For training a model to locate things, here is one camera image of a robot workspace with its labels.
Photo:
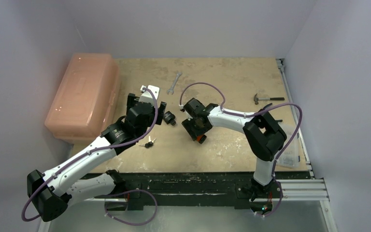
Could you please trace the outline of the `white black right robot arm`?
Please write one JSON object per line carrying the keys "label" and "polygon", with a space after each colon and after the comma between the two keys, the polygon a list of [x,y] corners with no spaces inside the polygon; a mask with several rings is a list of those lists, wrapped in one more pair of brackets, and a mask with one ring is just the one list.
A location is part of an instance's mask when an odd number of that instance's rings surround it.
{"label": "white black right robot arm", "polygon": [[222,127],[243,133],[249,146],[257,157],[253,175],[252,191],[263,197],[271,190],[275,154],[282,150],[287,135],[278,122],[268,112],[250,115],[247,112],[227,111],[217,104],[205,106],[195,98],[180,106],[187,119],[183,127],[193,141],[202,144],[206,133],[213,127]]}

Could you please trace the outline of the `black key bunch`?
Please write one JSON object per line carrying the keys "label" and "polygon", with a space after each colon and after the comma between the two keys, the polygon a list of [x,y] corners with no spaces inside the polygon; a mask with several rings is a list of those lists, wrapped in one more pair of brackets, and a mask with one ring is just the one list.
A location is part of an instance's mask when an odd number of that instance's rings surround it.
{"label": "black key bunch", "polygon": [[149,148],[151,148],[151,147],[154,146],[155,141],[156,141],[156,138],[155,138],[155,139],[152,139],[151,136],[148,136],[148,141],[147,141],[147,143],[145,143],[145,144],[141,144],[141,145],[139,145],[139,146],[140,146],[140,147],[144,147],[144,148],[146,148],[146,149],[149,149]]}

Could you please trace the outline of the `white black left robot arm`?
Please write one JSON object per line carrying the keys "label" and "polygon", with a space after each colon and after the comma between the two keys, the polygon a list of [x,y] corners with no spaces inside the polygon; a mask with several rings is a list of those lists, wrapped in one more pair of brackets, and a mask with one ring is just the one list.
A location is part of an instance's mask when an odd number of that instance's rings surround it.
{"label": "white black left robot arm", "polygon": [[127,111],[75,156],[45,172],[34,170],[27,176],[28,200],[21,218],[30,222],[56,219],[66,209],[86,199],[129,196],[125,180],[116,170],[91,178],[83,177],[95,167],[135,146],[163,120],[167,104],[158,103],[157,94],[144,87],[141,96],[128,95]]}

